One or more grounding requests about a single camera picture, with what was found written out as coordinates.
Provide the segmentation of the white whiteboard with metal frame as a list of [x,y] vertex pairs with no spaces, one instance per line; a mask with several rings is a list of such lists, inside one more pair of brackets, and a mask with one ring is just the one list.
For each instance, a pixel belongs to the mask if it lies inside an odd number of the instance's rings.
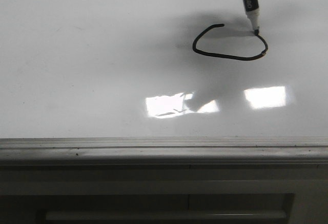
[[327,0],[1,0],[1,164],[327,162]]

